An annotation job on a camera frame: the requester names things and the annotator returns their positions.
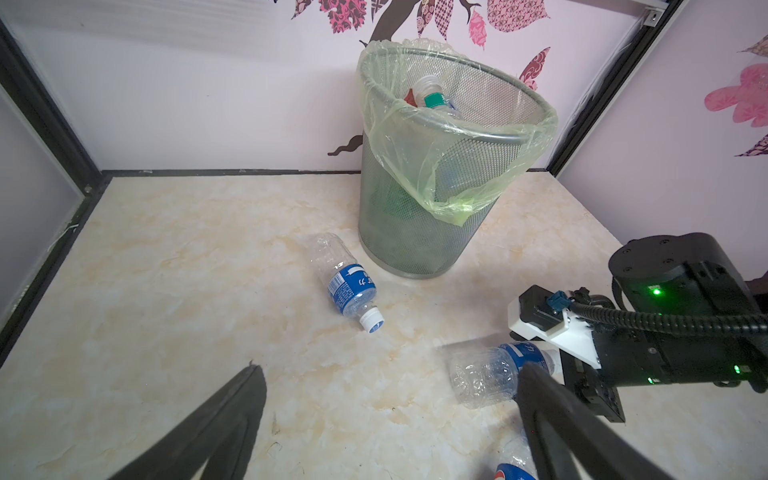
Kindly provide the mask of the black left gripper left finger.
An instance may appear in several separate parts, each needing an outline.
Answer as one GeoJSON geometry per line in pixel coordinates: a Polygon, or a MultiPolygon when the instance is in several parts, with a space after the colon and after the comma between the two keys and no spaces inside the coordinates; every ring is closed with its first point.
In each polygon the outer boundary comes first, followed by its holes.
{"type": "Polygon", "coordinates": [[[267,400],[263,369],[250,364],[114,479],[242,479],[267,400]]]}

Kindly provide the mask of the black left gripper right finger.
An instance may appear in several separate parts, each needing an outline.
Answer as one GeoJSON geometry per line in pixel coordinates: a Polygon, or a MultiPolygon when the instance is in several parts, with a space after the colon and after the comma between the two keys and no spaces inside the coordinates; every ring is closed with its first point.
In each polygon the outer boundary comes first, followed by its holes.
{"type": "Polygon", "coordinates": [[[670,477],[537,365],[520,371],[516,402],[540,479],[670,477]]]}

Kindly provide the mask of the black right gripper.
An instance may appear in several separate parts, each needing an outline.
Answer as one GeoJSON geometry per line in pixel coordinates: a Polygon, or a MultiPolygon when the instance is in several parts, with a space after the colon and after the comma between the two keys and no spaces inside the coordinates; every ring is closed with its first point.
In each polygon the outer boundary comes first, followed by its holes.
{"type": "Polygon", "coordinates": [[[599,367],[560,352],[565,387],[610,422],[625,421],[620,387],[712,383],[735,388],[747,382],[757,393],[767,391],[767,355],[747,338],[627,329],[594,332],[592,338],[599,367]]]}

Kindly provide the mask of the clear bottle blue label front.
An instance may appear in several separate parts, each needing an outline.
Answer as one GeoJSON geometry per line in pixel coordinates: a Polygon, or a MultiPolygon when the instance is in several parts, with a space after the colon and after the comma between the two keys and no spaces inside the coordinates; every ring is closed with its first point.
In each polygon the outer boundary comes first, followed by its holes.
{"type": "Polygon", "coordinates": [[[514,433],[497,442],[494,479],[536,480],[536,467],[528,441],[522,433],[514,433]]]}

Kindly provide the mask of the clear bottle blue label white cap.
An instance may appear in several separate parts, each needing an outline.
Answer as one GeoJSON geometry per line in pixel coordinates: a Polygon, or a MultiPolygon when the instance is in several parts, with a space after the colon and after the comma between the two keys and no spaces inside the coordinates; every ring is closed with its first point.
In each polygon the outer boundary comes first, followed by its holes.
{"type": "Polygon", "coordinates": [[[555,378],[562,376],[557,348],[507,334],[449,343],[438,352],[454,399],[469,409],[515,400],[520,373],[528,364],[555,378]]]}

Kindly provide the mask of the clear bottle flower label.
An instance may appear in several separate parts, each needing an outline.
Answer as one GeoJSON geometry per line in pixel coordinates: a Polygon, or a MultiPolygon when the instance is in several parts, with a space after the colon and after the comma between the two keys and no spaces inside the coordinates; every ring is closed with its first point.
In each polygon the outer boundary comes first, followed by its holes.
{"type": "Polygon", "coordinates": [[[419,78],[411,90],[417,107],[440,111],[455,119],[462,118],[460,112],[446,96],[443,83],[436,75],[425,75],[419,78]]]}

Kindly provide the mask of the red gold label bottle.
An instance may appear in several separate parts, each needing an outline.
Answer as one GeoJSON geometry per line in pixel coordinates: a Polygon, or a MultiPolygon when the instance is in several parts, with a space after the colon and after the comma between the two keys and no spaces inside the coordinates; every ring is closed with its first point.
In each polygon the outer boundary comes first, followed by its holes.
{"type": "Polygon", "coordinates": [[[409,104],[410,106],[412,106],[412,107],[415,107],[415,108],[417,108],[417,107],[418,107],[418,105],[417,105],[417,103],[416,103],[416,100],[415,100],[414,92],[413,92],[413,90],[412,90],[412,89],[409,89],[409,90],[408,90],[408,92],[407,92],[407,95],[406,95],[406,96],[405,96],[405,98],[404,98],[404,101],[405,101],[407,104],[409,104]]]}

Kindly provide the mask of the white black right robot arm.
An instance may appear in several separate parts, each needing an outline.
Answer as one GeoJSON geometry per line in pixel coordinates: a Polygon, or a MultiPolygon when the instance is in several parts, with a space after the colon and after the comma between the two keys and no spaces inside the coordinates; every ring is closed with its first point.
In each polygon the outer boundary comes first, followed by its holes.
{"type": "Polygon", "coordinates": [[[567,388],[625,420],[621,387],[747,383],[767,390],[767,293],[753,292],[709,234],[628,242],[609,260],[611,298],[580,288],[566,313],[586,322],[598,367],[564,355],[567,388]]]}

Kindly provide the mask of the green plastic bin liner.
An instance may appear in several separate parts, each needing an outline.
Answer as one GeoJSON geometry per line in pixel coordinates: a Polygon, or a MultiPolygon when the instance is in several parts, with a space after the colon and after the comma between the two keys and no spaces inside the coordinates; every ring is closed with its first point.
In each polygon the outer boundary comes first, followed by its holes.
{"type": "Polygon", "coordinates": [[[505,72],[429,39],[372,41],[356,70],[373,158],[428,213],[462,226],[495,202],[552,143],[556,110],[505,72]],[[404,101],[436,75],[462,118],[404,101]]]}

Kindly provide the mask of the grey mesh waste bin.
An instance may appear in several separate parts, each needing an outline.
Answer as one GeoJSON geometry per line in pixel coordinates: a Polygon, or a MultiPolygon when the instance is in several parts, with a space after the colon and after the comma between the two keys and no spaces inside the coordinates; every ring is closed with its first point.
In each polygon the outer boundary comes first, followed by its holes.
{"type": "Polygon", "coordinates": [[[549,148],[557,113],[517,78],[430,40],[371,42],[356,80],[363,248],[394,274],[440,276],[549,148]]]}

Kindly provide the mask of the clear bottle blue label back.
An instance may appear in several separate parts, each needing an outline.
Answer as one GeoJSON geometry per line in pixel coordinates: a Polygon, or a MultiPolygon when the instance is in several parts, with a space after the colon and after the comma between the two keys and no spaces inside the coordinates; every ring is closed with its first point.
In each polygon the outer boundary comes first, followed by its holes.
{"type": "Polygon", "coordinates": [[[385,319],[375,305],[376,284],[341,238],[333,233],[316,234],[308,247],[311,264],[335,309],[357,321],[367,333],[379,330],[385,319]]]}

